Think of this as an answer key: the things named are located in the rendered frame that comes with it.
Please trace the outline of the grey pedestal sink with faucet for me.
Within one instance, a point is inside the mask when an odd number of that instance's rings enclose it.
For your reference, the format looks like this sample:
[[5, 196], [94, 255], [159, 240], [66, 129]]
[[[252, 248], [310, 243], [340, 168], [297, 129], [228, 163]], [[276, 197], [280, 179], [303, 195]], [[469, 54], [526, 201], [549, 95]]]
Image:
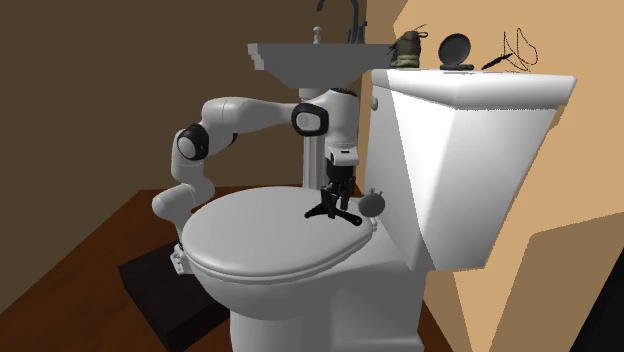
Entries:
[[[319, 189], [329, 183], [327, 161], [353, 168], [359, 163], [357, 151], [359, 100], [345, 98], [345, 90], [364, 73], [386, 68], [390, 53], [382, 44], [366, 44], [366, 22], [359, 21], [358, 0], [353, 5], [353, 25], [345, 44], [321, 41], [314, 29], [313, 43], [253, 43], [248, 46], [254, 68], [272, 74], [281, 83], [299, 91], [303, 103], [321, 106], [329, 117], [314, 123], [312, 112], [303, 114], [299, 126], [305, 135], [303, 186]], [[313, 132], [315, 126], [327, 131]]]

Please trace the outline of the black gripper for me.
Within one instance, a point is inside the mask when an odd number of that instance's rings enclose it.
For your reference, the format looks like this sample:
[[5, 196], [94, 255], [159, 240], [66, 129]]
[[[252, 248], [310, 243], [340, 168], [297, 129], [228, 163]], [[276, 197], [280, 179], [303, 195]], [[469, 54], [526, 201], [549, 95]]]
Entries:
[[325, 173], [328, 178], [326, 186], [321, 188], [321, 204], [323, 213], [329, 218], [336, 217], [336, 187], [340, 186], [340, 207], [347, 208], [355, 188], [353, 166], [336, 166], [331, 161], [325, 162]]

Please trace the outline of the olive green boot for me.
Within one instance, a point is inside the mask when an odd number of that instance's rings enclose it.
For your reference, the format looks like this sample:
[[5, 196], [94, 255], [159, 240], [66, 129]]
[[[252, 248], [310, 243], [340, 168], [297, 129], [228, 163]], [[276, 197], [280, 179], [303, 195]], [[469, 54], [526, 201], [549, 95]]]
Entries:
[[421, 40], [428, 37], [428, 32], [421, 31], [424, 25], [404, 32], [389, 47], [393, 55], [391, 68], [419, 68], [421, 55]]

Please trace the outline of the grey round ball with stem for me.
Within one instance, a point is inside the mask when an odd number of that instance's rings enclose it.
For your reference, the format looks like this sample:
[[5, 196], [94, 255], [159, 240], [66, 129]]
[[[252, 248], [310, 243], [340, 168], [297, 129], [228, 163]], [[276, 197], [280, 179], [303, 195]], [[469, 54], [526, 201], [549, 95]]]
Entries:
[[374, 188], [370, 188], [358, 202], [359, 212], [368, 218], [378, 217], [386, 207], [386, 201], [382, 196], [383, 192], [377, 192]]

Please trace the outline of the white toilet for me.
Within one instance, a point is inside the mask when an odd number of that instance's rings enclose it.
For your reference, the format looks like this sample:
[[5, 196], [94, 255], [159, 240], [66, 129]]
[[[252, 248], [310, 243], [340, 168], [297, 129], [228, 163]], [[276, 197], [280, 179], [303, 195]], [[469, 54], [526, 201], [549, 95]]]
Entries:
[[365, 186], [384, 210], [311, 216], [315, 190], [213, 200], [182, 234], [233, 352], [424, 352], [427, 274], [483, 266], [571, 76], [376, 70]]

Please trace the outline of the dark round open compact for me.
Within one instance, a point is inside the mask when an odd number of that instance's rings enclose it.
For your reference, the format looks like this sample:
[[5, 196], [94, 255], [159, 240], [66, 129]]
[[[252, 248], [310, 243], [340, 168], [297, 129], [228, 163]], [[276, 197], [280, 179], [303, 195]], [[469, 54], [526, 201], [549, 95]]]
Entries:
[[472, 64], [465, 64], [471, 50], [469, 38], [461, 33], [447, 36], [440, 44], [438, 57], [441, 61], [441, 70], [471, 71]]

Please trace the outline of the black three-legged stand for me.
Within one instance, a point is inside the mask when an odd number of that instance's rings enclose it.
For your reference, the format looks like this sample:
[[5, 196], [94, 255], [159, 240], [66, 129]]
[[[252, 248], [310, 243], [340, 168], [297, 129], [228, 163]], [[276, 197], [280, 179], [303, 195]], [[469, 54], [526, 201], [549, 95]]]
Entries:
[[362, 218], [358, 215], [348, 213], [344, 210], [338, 209], [335, 205], [327, 205], [320, 203], [313, 207], [311, 210], [304, 214], [305, 218], [311, 218], [317, 215], [327, 215], [329, 218], [334, 219], [340, 217], [354, 226], [360, 226], [363, 222]]

